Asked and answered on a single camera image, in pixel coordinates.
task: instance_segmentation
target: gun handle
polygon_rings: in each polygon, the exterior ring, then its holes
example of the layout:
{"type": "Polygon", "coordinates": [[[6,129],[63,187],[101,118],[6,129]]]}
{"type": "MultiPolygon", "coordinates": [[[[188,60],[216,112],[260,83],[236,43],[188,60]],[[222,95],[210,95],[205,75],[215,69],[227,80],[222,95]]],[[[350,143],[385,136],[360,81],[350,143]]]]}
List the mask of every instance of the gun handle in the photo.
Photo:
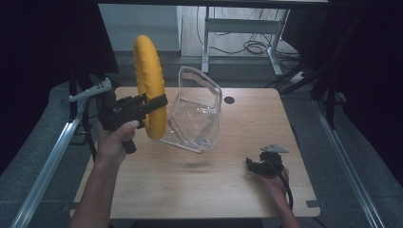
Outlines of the gun handle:
{"type": "Polygon", "coordinates": [[[137,148],[133,141],[122,142],[122,144],[124,145],[127,154],[133,154],[136,152],[137,148]]]}

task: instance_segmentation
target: clear plastic container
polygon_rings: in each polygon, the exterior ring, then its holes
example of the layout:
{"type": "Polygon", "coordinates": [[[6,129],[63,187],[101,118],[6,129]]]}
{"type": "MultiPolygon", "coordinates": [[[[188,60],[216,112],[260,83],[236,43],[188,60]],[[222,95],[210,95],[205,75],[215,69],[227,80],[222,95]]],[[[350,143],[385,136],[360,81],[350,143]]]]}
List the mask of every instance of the clear plastic container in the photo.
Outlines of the clear plastic container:
{"type": "Polygon", "coordinates": [[[212,149],[220,134],[221,88],[201,71],[187,66],[179,72],[179,88],[160,141],[197,153],[212,149]]]}

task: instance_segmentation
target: finger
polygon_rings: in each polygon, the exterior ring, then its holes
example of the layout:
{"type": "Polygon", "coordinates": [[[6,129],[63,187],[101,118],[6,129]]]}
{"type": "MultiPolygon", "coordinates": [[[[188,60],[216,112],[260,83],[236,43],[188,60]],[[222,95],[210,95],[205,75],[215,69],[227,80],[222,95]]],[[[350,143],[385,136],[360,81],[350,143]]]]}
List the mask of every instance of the finger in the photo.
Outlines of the finger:
{"type": "Polygon", "coordinates": [[[139,126],[139,124],[138,121],[127,122],[110,136],[120,142],[131,140],[134,137],[134,130],[139,126]]]}

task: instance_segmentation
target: black curtain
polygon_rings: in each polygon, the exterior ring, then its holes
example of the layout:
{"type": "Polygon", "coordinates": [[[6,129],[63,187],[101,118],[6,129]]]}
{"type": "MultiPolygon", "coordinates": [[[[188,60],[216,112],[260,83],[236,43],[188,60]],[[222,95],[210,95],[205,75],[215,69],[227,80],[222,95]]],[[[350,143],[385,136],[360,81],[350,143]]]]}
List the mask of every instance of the black curtain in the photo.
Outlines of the black curtain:
{"type": "Polygon", "coordinates": [[[370,7],[341,59],[338,90],[347,98],[347,116],[403,183],[403,20],[399,6],[397,1],[376,1],[370,7]]]}
{"type": "Polygon", "coordinates": [[[1,172],[71,74],[118,73],[95,1],[1,1],[1,172]]]}

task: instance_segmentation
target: table surface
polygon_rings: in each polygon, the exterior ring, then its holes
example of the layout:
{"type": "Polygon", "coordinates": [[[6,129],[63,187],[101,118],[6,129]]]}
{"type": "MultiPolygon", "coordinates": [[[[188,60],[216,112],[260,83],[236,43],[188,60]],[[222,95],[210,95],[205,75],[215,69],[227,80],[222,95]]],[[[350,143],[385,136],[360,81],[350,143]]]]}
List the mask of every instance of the table surface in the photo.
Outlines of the table surface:
{"type": "MultiPolygon", "coordinates": [[[[178,93],[166,88],[168,110],[178,93]]],[[[137,95],[136,87],[120,87],[117,98],[137,95]]],[[[259,178],[246,168],[245,158],[259,161],[260,148],[277,144],[289,153],[283,164],[297,217],[315,217],[319,207],[278,92],[271,88],[222,88],[221,132],[215,148],[201,154],[147,138],[136,131],[137,151],[121,166],[112,219],[270,218],[277,211],[259,178]]],[[[92,168],[89,160],[75,201],[79,201],[92,168]]]]}

